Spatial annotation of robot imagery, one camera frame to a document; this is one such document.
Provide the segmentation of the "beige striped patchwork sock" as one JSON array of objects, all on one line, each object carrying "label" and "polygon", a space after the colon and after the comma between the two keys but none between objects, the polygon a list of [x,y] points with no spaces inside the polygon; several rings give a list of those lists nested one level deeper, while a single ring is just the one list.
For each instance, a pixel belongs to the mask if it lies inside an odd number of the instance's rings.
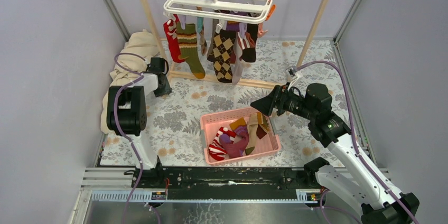
[{"label": "beige striped patchwork sock", "polygon": [[255,150],[258,140],[266,136],[269,131],[269,124],[267,117],[260,112],[254,113],[250,116],[247,122],[249,132],[249,142],[245,149],[245,154],[250,155]]}]

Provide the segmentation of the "magenta yellow sock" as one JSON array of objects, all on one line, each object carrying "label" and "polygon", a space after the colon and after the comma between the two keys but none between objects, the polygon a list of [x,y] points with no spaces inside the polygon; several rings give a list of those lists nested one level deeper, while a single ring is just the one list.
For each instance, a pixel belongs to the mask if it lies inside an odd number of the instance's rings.
[{"label": "magenta yellow sock", "polygon": [[240,118],[229,124],[230,130],[235,132],[236,138],[233,144],[224,144],[229,158],[242,157],[245,154],[246,146],[249,142],[249,132],[244,118]]}]

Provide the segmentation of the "red white santa sock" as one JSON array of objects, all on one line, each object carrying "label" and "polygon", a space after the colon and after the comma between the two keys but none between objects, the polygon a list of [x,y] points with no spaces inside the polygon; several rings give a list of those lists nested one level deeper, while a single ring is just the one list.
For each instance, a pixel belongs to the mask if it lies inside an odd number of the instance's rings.
[{"label": "red white santa sock", "polygon": [[227,127],[220,127],[208,146],[208,153],[215,161],[223,161],[228,153],[223,147],[224,144],[233,144],[236,138],[235,132],[231,131]]}]

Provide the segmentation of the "grey sock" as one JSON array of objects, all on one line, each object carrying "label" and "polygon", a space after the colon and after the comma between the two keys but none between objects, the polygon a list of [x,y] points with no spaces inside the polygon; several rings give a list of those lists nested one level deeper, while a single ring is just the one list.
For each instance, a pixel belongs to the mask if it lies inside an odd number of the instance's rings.
[{"label": "grey sock", "polygon": [[233,70],[233,76],[232,76],[232,84],[236,85],[242,75],[242,64],[241,64],[241,56],[242,56],[242,46],[239,39],[236,39],[236,42],[234,44],[234,54],[235,54],[235,64],[234,64],[234,70]]}]

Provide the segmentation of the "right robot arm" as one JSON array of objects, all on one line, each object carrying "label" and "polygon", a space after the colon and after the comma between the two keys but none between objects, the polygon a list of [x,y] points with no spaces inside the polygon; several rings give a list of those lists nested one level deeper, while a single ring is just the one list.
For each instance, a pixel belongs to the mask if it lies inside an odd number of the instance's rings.
[{"label": "right robot arm", "polygon": [[304,165],[303,181],[310,188],[319,185],[336,194],[361,217],[361,223],[417,223],[419,200],[403,193],[388,179],[357,143],[349,126],[332,111],[332,96],[324,84],[312,83],[305,95],[289,84],[276,85],[266,97],[250,105],[263,115],[273,109],[278,115],[290,112],[309,121],[315,140],[330,151],[352,176],[348,179],[324,158]]}]

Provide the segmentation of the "green striped sock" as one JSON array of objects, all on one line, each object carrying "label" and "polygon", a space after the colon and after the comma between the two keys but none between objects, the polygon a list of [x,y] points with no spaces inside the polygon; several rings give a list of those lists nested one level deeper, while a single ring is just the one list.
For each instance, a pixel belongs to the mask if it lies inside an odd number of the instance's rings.
[{"label": "green striped sock", "polygon": [[197,79],[203,79],[206,76],[206,72],[198,55],[198,38],[195,24],[186,23],[184,28],[182,28],[182,24],[178,22],[176,24],[176,34],[181,52],[180,59],[187,63],[191,73]]}]

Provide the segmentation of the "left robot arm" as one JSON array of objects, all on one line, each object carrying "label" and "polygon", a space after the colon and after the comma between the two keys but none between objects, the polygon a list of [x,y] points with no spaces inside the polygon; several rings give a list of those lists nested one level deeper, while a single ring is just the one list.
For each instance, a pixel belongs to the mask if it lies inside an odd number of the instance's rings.
[{"label": "left robot arm", "polygon": [[[128,69],[118,62],[121,55],[131,55],[142,59],[146,69],[142,72]],[[172,92],[167,74],[169,64],[166,59],[152,57],[149,61],[134,53],[120,53],[114,57],[119,68],[137,76],[135,80],[121,86],[111,86],[108,90],[106,125],[116,135],[124,137],[130,144],[135,159],[135,182],[145,181],[156,188],[163,183],[162,164],[153,151],[149,137],[143,135],[147,126],[146,95],[155,97]]]}]

